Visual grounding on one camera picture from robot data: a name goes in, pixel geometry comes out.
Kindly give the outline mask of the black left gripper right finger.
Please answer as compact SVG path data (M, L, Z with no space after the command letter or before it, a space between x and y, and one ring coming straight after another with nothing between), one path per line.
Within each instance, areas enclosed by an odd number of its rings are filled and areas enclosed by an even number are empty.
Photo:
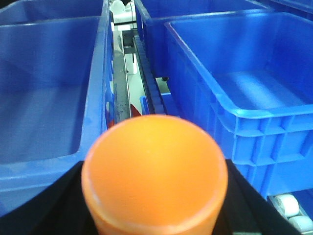
M299 235L226 160L228 188L212 234L214 235Z

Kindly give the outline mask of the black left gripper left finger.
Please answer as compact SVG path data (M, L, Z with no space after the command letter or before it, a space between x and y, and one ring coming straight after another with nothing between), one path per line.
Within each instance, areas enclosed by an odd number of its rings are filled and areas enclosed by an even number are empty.
M79 161L55 183L0 218L2 235L96 235L86 206Z

